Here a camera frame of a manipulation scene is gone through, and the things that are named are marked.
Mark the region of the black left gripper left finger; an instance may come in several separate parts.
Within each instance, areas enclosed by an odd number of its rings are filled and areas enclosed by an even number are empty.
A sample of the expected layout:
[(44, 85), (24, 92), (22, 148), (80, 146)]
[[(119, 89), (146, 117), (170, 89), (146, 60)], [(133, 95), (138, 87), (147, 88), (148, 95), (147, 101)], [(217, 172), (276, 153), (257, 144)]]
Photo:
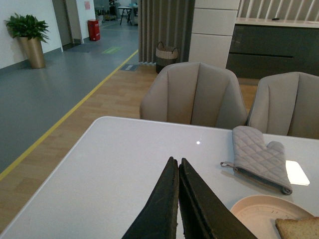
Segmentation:
[(176, 238), (178, 196), (178, 164), (176, 159), (170, 157), (145, 206), (123, 235), (123, 238)]

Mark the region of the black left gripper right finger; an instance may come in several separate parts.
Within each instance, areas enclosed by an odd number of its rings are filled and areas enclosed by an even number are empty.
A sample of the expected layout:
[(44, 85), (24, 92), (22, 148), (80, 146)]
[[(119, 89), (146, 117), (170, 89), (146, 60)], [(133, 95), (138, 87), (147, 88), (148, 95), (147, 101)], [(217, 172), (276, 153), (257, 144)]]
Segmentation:
[(183, 158), (179, 166), (179, 205), (186, 239), (255, 239)]

